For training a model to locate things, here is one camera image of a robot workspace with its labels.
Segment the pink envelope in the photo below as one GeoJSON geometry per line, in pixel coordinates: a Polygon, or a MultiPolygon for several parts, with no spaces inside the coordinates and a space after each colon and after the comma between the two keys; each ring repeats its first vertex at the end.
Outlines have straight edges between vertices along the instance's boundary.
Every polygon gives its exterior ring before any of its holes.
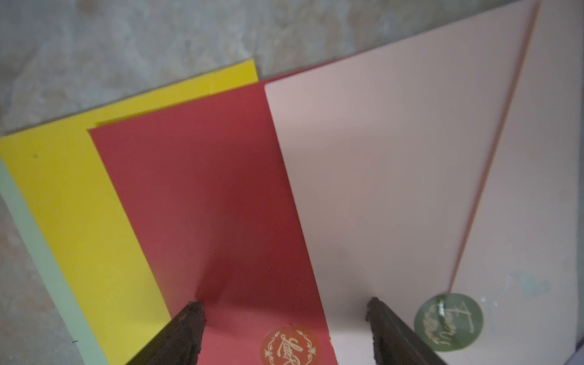
{"type": "Polygon", "coordinates": [[[573,354],[582,36],[518,1],[266,85],[340,364],[372,297],[451,364],[573,354]]]}

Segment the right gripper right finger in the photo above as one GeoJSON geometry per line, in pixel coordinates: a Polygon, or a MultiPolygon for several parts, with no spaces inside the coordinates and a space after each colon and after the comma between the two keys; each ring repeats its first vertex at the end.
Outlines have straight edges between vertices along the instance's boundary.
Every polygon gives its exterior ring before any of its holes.
{"type": "Polygon", "coordinates": [[[367,321],[374,340],[378,365],[446,365],[446,363],[383,301],[367,304],[367,321]]]}

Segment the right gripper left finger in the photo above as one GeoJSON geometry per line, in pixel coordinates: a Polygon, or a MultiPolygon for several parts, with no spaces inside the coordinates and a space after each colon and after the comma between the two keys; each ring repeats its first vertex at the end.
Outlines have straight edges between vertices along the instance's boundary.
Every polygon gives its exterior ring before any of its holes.
{"type": "Polygon", "coordinates": [[[196,365],[204,330],[203,305],[189,302],[127,365],[196,365]]]}

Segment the yellow envelope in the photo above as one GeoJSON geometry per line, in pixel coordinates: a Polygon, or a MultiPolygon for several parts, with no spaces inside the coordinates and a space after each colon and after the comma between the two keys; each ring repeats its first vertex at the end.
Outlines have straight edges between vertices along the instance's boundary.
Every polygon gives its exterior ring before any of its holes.
{"type": "Polygon", "coordinates": [[[107,364],[127,363],[170,315],[90,130],[258,80],[255,62],[247,60],[1,139],[1,163],[107,364]]]}

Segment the red envelope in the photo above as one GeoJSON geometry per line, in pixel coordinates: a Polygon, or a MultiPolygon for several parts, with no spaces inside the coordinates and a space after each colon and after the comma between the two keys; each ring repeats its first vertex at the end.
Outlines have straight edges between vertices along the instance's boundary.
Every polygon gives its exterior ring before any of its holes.
{"type": "Polygon", "coordinates": [[[199,363],[336,363],[263,82],[90,135],[170,314],[204,306],[199,363]]]}

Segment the light green envelope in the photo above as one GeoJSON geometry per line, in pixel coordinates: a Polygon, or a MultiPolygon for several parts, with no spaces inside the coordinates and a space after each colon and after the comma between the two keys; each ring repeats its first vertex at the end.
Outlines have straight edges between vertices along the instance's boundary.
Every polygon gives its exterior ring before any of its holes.
{"type": "Polygon", "coordinates": [[[108,361],[97,338],[4,163],[1,163],[1,196],[83,362],[107,364],[108,361]]]}

